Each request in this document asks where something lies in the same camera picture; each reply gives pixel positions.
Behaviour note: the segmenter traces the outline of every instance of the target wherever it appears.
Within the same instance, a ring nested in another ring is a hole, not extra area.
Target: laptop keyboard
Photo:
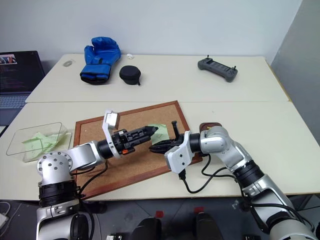
[[[22,109],[28,96],[0,96],[0,109]]]

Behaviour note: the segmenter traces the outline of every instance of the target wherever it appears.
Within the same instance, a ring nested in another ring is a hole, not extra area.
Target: laptop
[[[37,51],[0,52],[0,126],[8,126],[45,73]]]

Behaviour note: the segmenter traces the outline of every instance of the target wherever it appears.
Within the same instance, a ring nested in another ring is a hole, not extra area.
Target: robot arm
[[[293,213],[291,201],[260,170],[244,147],[230,138],[226,129],[214,126],[200,134],[186,131],[183,143],[168,150],[164,157],[168,167],[180,174],[195,153],[212,154],[221,159],[239,183],[258,226],[270,233],[271,240],[317,240],[303,220]]]
[[[129,132],[122,129],[112,135],[110,131],[116,124],[117,113],[107,110],[102,124],[105,140],[90,141],[63,152],[49,152],[38,160],[42,181],[38,183],[37,240],[87,240],[88,221],[86,216],[78,214],[79,188],[71,172],[91,169],[105,164],[108,158],[132,153],[134,146],[149,141],[158,129],[144,126]]]

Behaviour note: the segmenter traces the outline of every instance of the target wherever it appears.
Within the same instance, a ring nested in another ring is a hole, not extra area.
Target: white table
[[[217,56],[214,59],[238,74],[232,83],[197,63],[203,56],[125,55],[112,67],[105,85],[81,81],[85,66],[83,54],[64,55],[27,98],[40,102],[269,102],[288,101],[279,82],[262,56]],[[63,63],[72,60],[65,67]],[[121,67],[137,66],[141,86],[127,85],[119,77]]]
[[[0,133],[2,133],[3,130],[5,130],[6,126],[0,126]]]
[[[62,122],[74,130],[76,121],[103,115],[106,108],[117,112],[151,105],[150,102],[50,102],[27,103],[0,138],[0,199],[38,200],[36,162],[24,163],[21,155],[6,156],[16,130]],[[291,102],[180,103],[192,132],[202,122],[220,122],[230,136],[240,142],[260,168],[286,194],[320,192],[320,148]],[[201,168],[206,161],[187,168],[191,189],[206,181]],[[212,158],[209,171],[222,167]],[[189,194],[172,172],[92,198],[125,200],[238,196],[239,187],[227,178],[213,179],[198,194]]]

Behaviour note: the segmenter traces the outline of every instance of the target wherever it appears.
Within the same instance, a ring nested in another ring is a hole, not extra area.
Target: laptop screen
[[[37,51],[0,52],[0,93],[30,93],[44,78]]]

